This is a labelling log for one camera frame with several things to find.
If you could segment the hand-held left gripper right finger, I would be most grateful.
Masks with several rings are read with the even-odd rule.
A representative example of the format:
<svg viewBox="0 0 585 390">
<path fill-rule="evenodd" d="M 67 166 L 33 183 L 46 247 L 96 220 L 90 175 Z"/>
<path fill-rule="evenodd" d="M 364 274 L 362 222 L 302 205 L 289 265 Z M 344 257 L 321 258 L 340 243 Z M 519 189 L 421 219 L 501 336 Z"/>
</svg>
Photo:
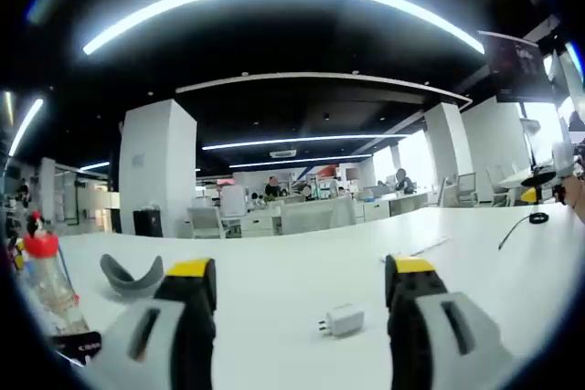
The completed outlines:
<svg viewBox="0 0 585 390">
<path fill-rule="evenodd" d="M 423 258 L 385 258 L 393 389 L 497 389 L 515 363 L 497 324 Z"/>
</svg>

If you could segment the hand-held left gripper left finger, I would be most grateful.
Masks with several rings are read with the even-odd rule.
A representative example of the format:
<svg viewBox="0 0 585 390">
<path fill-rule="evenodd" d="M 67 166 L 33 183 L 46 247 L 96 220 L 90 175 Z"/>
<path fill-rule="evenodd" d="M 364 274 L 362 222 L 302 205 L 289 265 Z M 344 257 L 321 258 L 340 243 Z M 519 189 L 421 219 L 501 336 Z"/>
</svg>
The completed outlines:
<svg viewBox="0 0 585 390">
<path fill-rule="evenodd" d="M 91 389 L 210 389 L 216 338 L 217 271 L 213 258 L 165 270 L 156 258 L 140 279 L 114 258 L 101 270 L 132 303 L 103 333 L 85 368 Z"/>
</svg>

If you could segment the person's right hand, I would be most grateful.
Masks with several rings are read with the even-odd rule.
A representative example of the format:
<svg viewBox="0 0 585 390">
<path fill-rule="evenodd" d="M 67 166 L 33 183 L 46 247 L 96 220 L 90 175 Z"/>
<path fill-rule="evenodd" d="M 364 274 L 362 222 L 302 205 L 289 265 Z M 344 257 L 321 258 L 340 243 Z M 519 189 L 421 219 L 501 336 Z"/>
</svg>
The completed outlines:
<svg viewBox="0 0 585 390">
<path fill-rule="evenodd" d="M 585 223 L 584 181 L 572 175 L 563 180 L 563 187 L 565 189 L 565 204 L 572 209 L 582 223 Z"/>
</svg>

